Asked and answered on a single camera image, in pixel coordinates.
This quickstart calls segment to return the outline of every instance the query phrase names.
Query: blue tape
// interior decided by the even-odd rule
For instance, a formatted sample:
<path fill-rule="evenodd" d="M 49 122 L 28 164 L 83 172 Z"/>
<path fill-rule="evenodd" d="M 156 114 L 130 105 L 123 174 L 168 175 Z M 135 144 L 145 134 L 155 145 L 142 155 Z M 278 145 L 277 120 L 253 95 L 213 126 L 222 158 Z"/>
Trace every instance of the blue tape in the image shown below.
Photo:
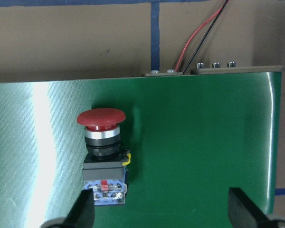
<path fill-rule="evenodd" d="M 285 189 L 275 189 L 276 196 L 285 196 Z"/>
<path fill-rule="evenodd" d="M 204 0 L 0 0 L 0 7 L 8 6 L 63 6 L 63 5 L 115 5 L 146 2 L 195 2 Z"/>
<path fill-rule="evenodd" d="M 151 70 L 160 69 L 160 4 L 151 3 Z"/>

